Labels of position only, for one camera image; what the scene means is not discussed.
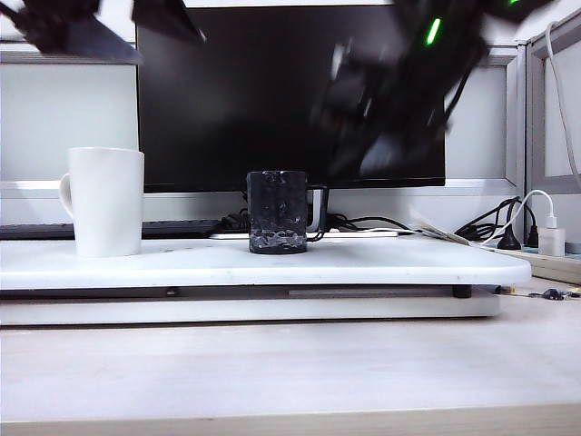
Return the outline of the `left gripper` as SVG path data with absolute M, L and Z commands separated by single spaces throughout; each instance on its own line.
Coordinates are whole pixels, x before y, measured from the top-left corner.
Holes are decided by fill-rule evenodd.
M 94 17 L 99 7 L 99 0 L 24 1 L 13 23 L 44 55 L 140 64 L 143 56 Z M 207 40 L 183 1 L 134 0 L 132 19 L 140 27 L 182 41 L 204 44 Z

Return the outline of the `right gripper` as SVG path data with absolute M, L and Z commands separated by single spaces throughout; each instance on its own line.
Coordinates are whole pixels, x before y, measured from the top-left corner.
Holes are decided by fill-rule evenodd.
M 419 166 L 444 143 L 436 131 L 436 46 L 411 45 L 386 60 L 336 45 L 312 120 L 339 134 L 329 163 L 333 178 L 358 173 L 360 135 L 379 134 L 363 154 L 364 176 Z

